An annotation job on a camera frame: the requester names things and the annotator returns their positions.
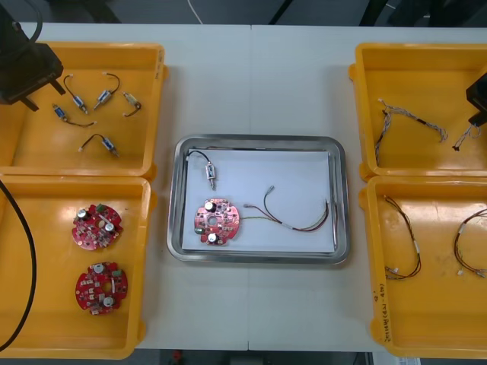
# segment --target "electrolytic capacitor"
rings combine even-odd
[[[210,233],[208,235],[208,242],[210,243],[217,243],[220,240],[220,237],[216,233]]]
[[[211,213],[215,213],[216,212],[216,204],[212,203],[212,202],[206,202],[205,203],[205,209],[207,211],[210,211]]]
[[[82,220],[85,220],[88,218],[88,212],[84,209],[80,209],[78,211],[78,213],[76,214],[76,216],[79,218],[79,219],[82,219]]]

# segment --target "wire harness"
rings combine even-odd
[[[323,214],[321,215],[320,219],[318,219],[317,222],[311,224],[309,227],[297,228],[297,227],[293,227],[290,224],[287,224],[287,223],[279,220],[267,208],[267,197],[269,196],[269,194],[272,191],[274,191],[274,186],[269,187],[266,194],[264,195],[264,199],[263,199],[264,210],[259,208],[256,205],[252,205],[252,204],[244,204],[243,205],[244,208],[256,209],[256,210],[260,211],[262,214],[264,214],[264,217],[244,217],[242,219],[257,219],[257,218],[258,219],[266,219],[266,220],[272,221],[274,223],[281,224],[283,227],[286,227],[290,230],[296,230],[298,232],[308,232],[308,233],[309,232],[315,232],[315,231],[319,230],[325,224],[326,219],[328,218],[328,215],[329,215],[329,204],[328,204],[328,202],[325,202],[325,210],[324,210]]]
[[[477,131],[476,134],[472,133],[473,129],[475,129]],[[465,138],[467,136],[471,137],[471,139],[477,139],[478,137],[480,137],[480,135],[481,135],[480,128],[477,127],[476,125],[470,125],[469,128],[467,128],[466,131],[460,136],[460,138],[458,138],[458,141],[455,142],[455,144],[452,146],[452,148],[456,152],[458,152],[458,151],[460,151],[460,146],[462,145],[463,141],[465,141]]]
[[[375,160],[377,162],[377,165],[379,166],[380,158],[379,158],[379,150],[380,150],[380,143],[383,141],[384,136],[386,132],[390,128],[390,123],[392,122],[393,119],[393,114],[401,114],[403,116],[407,116],[411,119],[414,119],[417,122],[420,122],[421,124],[434,129],[436,132],[438,132],[441,136],[440,142],[446,141],[448,138],[447,131],[444,128],[441,128],[440,126],[436,124],[432,124],[430,122],[426,122],[425,120],[419,118],[418,116],[415,116],[414,114],[408,112],[407,110],[403,108],[398,108],[396,106],[391,106],[389,104],[386,104],[385,101],[382,99],[379,99],[379,101],[385,106],[383,113],[384,113],[384,127],[382,129],[382,132],[379,136],[379,139],[375,143]]]
[[[465,260],[463,259],[463,255],[462,255],[462,252],[460,251],[460,247],[459,247],[460,236],[462,235],[463,231],[465,230],[466,224],[469,223],[473,218],[476,218],[476,217],[486,218],[487,217],[487,209],[482,209],[480,211],[477,211],[476,213],[470,215],[467,219],[465,219],[460,224],[460,226],[458,227],[457,234],[455,235],[454,254],[455,254],[455,258],[462,265],[462,267],[466,268],[467,270],[471,271],[472,273],[477,274],[481,278],[485,279],[485,278],[487,278],[487,275],[486,275],[487,269],[486,268],[474,268],[473,266],[467,264],[465,262]],[[460,269],[460,271],[458,271],[458,274],[462,275],[462,273],[463,273],[463,270]]]
[[[394,199],[392,199],[389,196],[384,196],[384,199],[386,202],[388,202],[390,205],[394,207],[398,211],[398,213],[403,217],[404,222],[406,222],[406,226],[408,227],[409,235],[411,237],[411,241],[414,245],[415,251],[416,251],[416,267],[414,270],[411,271],[411,273],[407,275],[401,275],[399,274],[399,269],[398,268],[390,268],[389,266],[386,266],[386,279],[390,280],[406,280],[408,278],[412,278],[416,276],[420,271],[421,271],[421,255],[419,253],[419,244],[418,241],[416,241],[416,238],[414,237],[414,233],[412,232],[412,227],[411,227],[411,221],[409,220],[409,217],[404,213],[404,211],[401,209],[399,204],[396,203]]]

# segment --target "white paper sheet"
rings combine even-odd
[[[293,227],[308,227],[324,212],[325,201],[330,202],[327,152],[294,151],[203,151],[217,170],[216,191],[206,179],[206,160],[192,154],[188,161],[186,210],[184,217],[183,249],[235,250],[273,252],[333,252],[331,206],[326,223],[316,232],[290,230],[268,220],[242,217],[262,215],[263,197],[274,185],[267,198],[271,213]],[[210,198],[226,198],[237,207],[240,228],[225,246],[208,246],[194,232],[194,218],[198,208]]]

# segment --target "yellow plastic tray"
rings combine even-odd
[[[65,67],[62,79],[88,105],[86,116],[66,92],[59,95],[45,86],[32,94],[40,108],[30,111],[22,103],[0,106],[0,174],[60,176],[144,176],[153,178],[155,139],[159,123],[161,91],[166,69],[164,49],[141,43],[49,43]],[[102,75],[112,72],[121,79],[112,100],[96,111],[93,107],[105,89],[116,80]],[[122,91],[134,95],[142,109],[132,117],[122,114],[134,108]],[[52,104],[62,107],[74,122],[97,121],[90,128],[62,122]],[[115,145],[114,157],[97,138],[82,152],[78,148],[92,134],[100,133]]]
[[[349,69],[355,86],[361,140],[361,176],[487,176],[487,133],[468,138],[460,152],[455,141],[478,112],[465,90],[487,66],[487,45],[379,44],[357,47]],[[380,166],[374,146],[384,127],[383,104],[399,106],[446,128],[448,139],[405,116],[394,115],[380,146]]]
[[[404,281],[386,280],[384,265],[414,269],[415,250],[394,198],[411,220],[422,270]],[[396,356],[487,358],[487,280],[454,257],[461,222],[485,208],[487,179],[372,178],[359,196],[368,230],[375,341]],[[460,240],[465,260],[487,266],[487,220],[470,222]]]
[[[155,199],[143,178],[3,176],[23,211],[37,251],[37,291],[27,322],[0,357],[120,359],[143,339],[141,321],[145,245]],[[80,249],[71,236],[79,208],[103,203],[122,217],[123,233],[109,248]],[[75,299],[79,275],[97,262],[114,261],[129,279],[122,306],[92,316]],[[24,230],[0,197],[0,343],[24,311],[30,289],[30,253]]]

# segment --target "capacitor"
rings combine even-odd
[[[105,224],[105,231],[106,232],[113,232],[114,229],[115,229],[115,226],[112,223]]]
[[[103,270],[105,269],[105,267],[103,266],[103,264],[96,264],[96,265],[93,265],[93,270],[94,272],[96,272],[97,274],[101,274],[103,272]]]
[[[86,210],[84,210],[84,209],[80,209],[78,211],[78,213],[76,214],[76,216],[79,219],[85,220],[86,218],[88,218],[88,212]]]
[[[206,202],[205,203],[205,209],[206,211],[209,211],[211,213],[215,213],[216,211],[216,204],[213,202]]]
[[[220,237],[216,233],[210,233],[208,235],[208,242],[210,243],[217,243]]]
[[[104,306],[112,306],[115,303],[115,300],[113,300],[112,297],[106,297],[103,299],[103,305]]]

